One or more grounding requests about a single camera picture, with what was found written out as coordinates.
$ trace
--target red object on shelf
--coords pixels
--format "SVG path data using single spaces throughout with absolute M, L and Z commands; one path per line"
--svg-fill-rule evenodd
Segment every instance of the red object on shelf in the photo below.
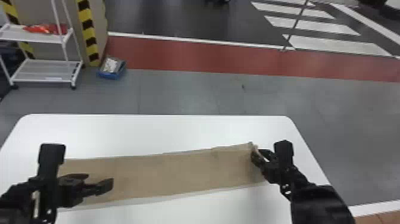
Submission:
M 67 34 L 68 27 L 66 24 L 60 24 L 60 28 L 63 35 Z M 31 33 L 59 34 L 57 25 L 54 23 L 26 26 L 23 29 Z

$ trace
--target robotic arm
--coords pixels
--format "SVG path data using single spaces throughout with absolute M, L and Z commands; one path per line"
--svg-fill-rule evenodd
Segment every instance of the robotic arm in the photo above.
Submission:
M 254 150 L 251 161 L 269 183 L 280 186 L 280 193 L 290 201 L 293 224 L 355 224 L 332 186 L 310 183 L 293 164 L 291 142 L 276 142 L 274 150 Z
M 292 143 L 276 142 L 274 151 L 254 150 L 251 161 L 270 183 L 280 186 L 281 194 L 290 201 L 293 224 L 355 224 L 332 186 L 310 183 L 293 164 Z M 112 190 L 112 178 L 97 184 L 85 184 L 89 177 L 85 173 L 58 178 L 64 154 L 64 145 L 41 145 L 37 175 L 11 186 L 0 197 L 0 224 L 54 224 L 58 208 L 71 208 L 85 197 Z
M 64 145 L 40 146 L 37 175 L 11 186 L 0 197 L 0 224 L 54 224 L 57 208 L 71 208 L 82 203 L 85 197 L 112 190 L 112 178 L 90 185 L 85 184 L 89 177 L 85 173 L 58 178 L 64 154 Z

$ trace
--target crosswalk marking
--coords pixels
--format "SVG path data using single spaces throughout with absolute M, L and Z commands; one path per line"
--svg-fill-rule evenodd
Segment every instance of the crosswalk marking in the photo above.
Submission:
M 276 2 L 284 2 L 284 3 L 291 3 L 291 4 L 298 4 L 298 5 L 304 5 L 305 0 L 273 0 Z M 314 7 L 315 5 L 311 2 L 307 3 L 308 6 Z
M 272 11 L 272 12 L 278 12 L 278 13 L 287 13 L 287 14 L 294 14 L 298 15 L 301 11 L 300 7 L 287 7 L 287 6 L 281 6 L 281 5 L 272 5 L 272 4 L 267 4 L 267 3 L 259 3 L 259 2 L 251 2 L 253 6 L 260 10 L 260 11 Z M 332 17 L 330 14 L 321 11 L 321 10 L 309 10 L 306 9 L 303 12 L 303 15 L 305 16 L 311 16 L 311 17 L 321 17 L 321 18 L 331 18 L 335 19 Z
M 296 22 L 296 20 L 291 18 L 281 18 L 281 17 L 273 17 L 273 16 L 265 16 L 265 18 L 276 27 L 285 27 L 285 28 L 292 28 Z M 343 33 L 348 35 L 357 35 L 360 34 L 356 31 L 352 30 L 350 27 L 342 24 L 335 24 L 335 23 L 321 23 L 321 22 L 314 22 L 314 21 L 306 21 L 300 20 L 296 26 L 296 29 L 301 30 L 315 30 L 320 32 L 327 32 L 327 33 Z
M 295 48 L 311 49 L 316 51 L 392 56 L 390 53 L 388 53 L 375 43 L 340 41 L 333 39 L 311 38 L 293 35 L 290 39 L 290 44 Z
M 373 20 L 370 20 L 369 18 L 361 15 L 360 13 L 345 7 L 343 5 L 339 5 L 339 4 L 331 4 L 333 7 L 335 7 L 336 9 L 340 10 L 341 12 L 353 17 L 354 19 L 362 22 L 363 24 L 365 24 L 366 26 L 372 28 L 373 30 L 377 31 L 378 33 L 382 34 L 383 36 L 389 38 L 390 40 L 392 40 L 393 42 L 397 43 L 398 45 L 400 45 L 400 36 L 381 26 L 380 24 L 374 22 Z

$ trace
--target white stripe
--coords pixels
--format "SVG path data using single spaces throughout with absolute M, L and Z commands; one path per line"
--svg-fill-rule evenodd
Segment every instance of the white stripe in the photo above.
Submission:
M 182 41 L 182 42 L 192 42 L 192 43 L 210 43 L 219 45 L 231 45 L 231 46 L 246 46 L 251 48 L 271 48 L 271 49 L 282 49 L 283 46 L 279 45 L 267 45 L 267 44 L 256 44 L 256 43 L 240 43 L 240 42 L 228 42 L 228 41 L 210 41 L 202 39 L 192 39 L 192 38 L 177 38 L 169 36 L 154 36 L 154 35 L 143 35 L 136 33 L 120 33 L 120 32 L 108 32 L 109 36 L 121 36 L 125 38 L 142 38 L 142 39 L 153 39 L 153 40 L 163 40 L 163 41 Z
M 392 41 L 394 41 L 398 45 L 400 45 L 400 36 L 397 33 L 393 32 L 393 31 L 391 31 L 391 30 L 389 30 L 389 29 L 387 29 L 387 28 L 385 28 L 385 27 L 383 27 L 381 25 L 379 25 L 378 23 L 370 20 L 369 18 L 361 15 L 360 13 L 358 13 L 358 12 L 356 12 L 356 11 L 346 7 L 346 6 L 339 5 L 339 4 L 331 4 L 331 5 L 333 7 L 335 7 L 336 9 L 342 11 L 343 13 L 345 13 L 347 15 L 350 15 L 354 19 L 364 23 L 366 26 L 369 26 L 370 28 L 372 28 L 375 31 L 377 31 L 380 34 L 382 34 L 383 36 L 391 39 Z
M 367 54 L 388 56 L 392 55 L 375 43 L 363 43 L 354 41 L 340 41 L 323 38 L 310 38 L 305 36 L 292 36 L 290 44 L 297 48 L 312 49 L 317 51 L 331 51 L 351 54 Z
M 266 16 L 265 17 L 272 25 L 277 27 L 286 27 L 292 28 L 296 22 L 296 20 L 291 18 L 281 18 L 281 17 L 272 17 Z M 350 27 L 341 24 L 334 24 L 334 23 L 320 23 L 314 21 L 306 21 L 300 20 L 296 26 L 296 29 L 300 30 L 315 30 L 327 33 L 344 33 L 349 35 L 357 35 L 360 34 L 356 31 L 352 30 Z
M 371 214 L 385 213 L 390 211 L 398 211 L 400 210 L 400 200 L 350 206 L 349 209 L 354 217 L 368 216 Z
M 285 3 L 292 3 L 292 4 L 298 4 L 298 5 L 304 5 L 305 1 L 304 0 L 273 0 L 276 2 L 285 2 Z M 315 5 L 311 2 L 307 3 L 308 6 L 314 7 Z
M 260 11 L 271 11 L 277 13 L 287 13 L 298 15 L 301 11 L 301 8 L 297 7 L 287 7 L 281 5 L 271 5 L 267 3 L 259 3 L 259 2 L 251 2 L 253 6 Z M 330 14 L 321 11 L 321 10 L 304 10 L 303 15 L 312 16 L 312 17 L 322 17 L 322 18 L 334 18 Z

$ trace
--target cloth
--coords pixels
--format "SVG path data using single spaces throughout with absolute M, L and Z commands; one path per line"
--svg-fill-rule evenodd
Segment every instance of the cloth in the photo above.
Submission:
M 59 176 L 90 174 L 87 183 L 114 178 L 109 193 L 85 204 L 231 188 L 265 181 L 250 159 L 251 142 L 230 147 L 145 156 L 66 160 Z

